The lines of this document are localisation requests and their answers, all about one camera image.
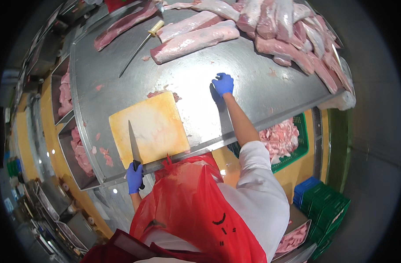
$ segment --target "stainless steel table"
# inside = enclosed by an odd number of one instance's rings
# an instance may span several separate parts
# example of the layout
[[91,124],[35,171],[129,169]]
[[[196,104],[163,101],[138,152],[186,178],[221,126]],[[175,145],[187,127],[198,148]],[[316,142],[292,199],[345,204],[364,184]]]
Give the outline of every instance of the stainless steel table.
[[[307,76],[294,63],[289,68],[278,66],[271,55],[258,53],[244,33],[239,39],[159,66],[152,59],[141,60],[143,56],[150,55],[151,48],[161,44],[157,38],[150,39],[119,79],[118,74],[129,56],[160,17],[157,15],[136,25],[101,52],[96,51],[93,41],[112,23],[140,10],[143,5],[135,3],[132,7],[127,6],[105,16],[90,26],[71,48],[71,92],[76,122],[87,156],[103,187],[125,181],[125,168],[120,161],[108,117],[145,100],[149,92],[166,86],[182,97],[177,102],[177,108],[191,153],[175,155],[172,157],[175,161],[236,141],[224,101],[211,86],[216,73],[225,72],[234,78],[233,94],[258,130],[280,123],[334,96],[316,75]],[[166,24],[176,23],[194,14],[196,12],[192,10],[168,10],[164,12],[163,19]],[[103,85],[100,91],[96,89],[98,85]],[[97,133],[101,133],[98,141],[95,140]],[[108,148],[114,167],[105,164],[99,151],[93,155],[92,146]],[[144,170],[151,173],[161,166],[159,160],[146,164]]]

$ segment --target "black knife handle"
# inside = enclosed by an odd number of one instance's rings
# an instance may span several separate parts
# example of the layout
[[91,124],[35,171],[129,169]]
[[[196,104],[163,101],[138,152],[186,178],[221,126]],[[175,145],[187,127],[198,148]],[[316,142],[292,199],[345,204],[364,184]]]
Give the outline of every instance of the black knife handle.
[[[141,162],[140,161],[136,161],[136,160],[133,160],[133,171],[135,171],[136,172],[136,170],[138,169],[138,166],[141,164]],[[143,190],[144,188],[145,188],[145,185],[144,185],[144,182],[142,181],[142,183],[141,183],[141,186],[139,187],[141,190]]]

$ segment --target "yellow cutting board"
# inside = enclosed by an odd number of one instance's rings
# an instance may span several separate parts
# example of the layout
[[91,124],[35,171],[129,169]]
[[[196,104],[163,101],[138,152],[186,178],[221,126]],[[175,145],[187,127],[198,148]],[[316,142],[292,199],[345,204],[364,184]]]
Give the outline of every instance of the yellow cutting board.
[[125,169],[133,162],[129,138],[132,123],[142,164],[190,150],[171,91],[136,103],[109,117],[114,142]]

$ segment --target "white shirt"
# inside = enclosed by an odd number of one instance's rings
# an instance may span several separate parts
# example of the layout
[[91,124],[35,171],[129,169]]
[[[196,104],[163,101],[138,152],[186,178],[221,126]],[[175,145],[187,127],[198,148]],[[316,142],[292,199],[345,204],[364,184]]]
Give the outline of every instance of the white shirt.
[[[269,152],[260,141],[251,141],[240,150],[240,179],[236,189],[217,183],[225,200],[244,220],[271,262],[278,244],[287,229],[290,207],[281,185],[271,171]],[[185,240],[161,229],[149,232],[145,245],[151,242],[163,249],[200,252]],[[165,262],[163,258],[151,258],[137,262]],[[185,262],[183,260],[167,262]]]

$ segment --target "hand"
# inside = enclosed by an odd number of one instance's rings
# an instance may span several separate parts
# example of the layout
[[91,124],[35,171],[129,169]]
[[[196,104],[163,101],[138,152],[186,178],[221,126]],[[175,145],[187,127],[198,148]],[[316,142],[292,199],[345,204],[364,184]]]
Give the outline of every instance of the hand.
[[138,193],[142,184],[142,165],[139,165],[135,171],[133,170],[133,162],[131,162],[126,172],[126,179],[129,186],[129,194]]
[[218,73],[218,80],[212,80],[212,84],[214,84],[215,90],[222,97],[224,93],[233,93],[234,89],[234,79],[225,73]]

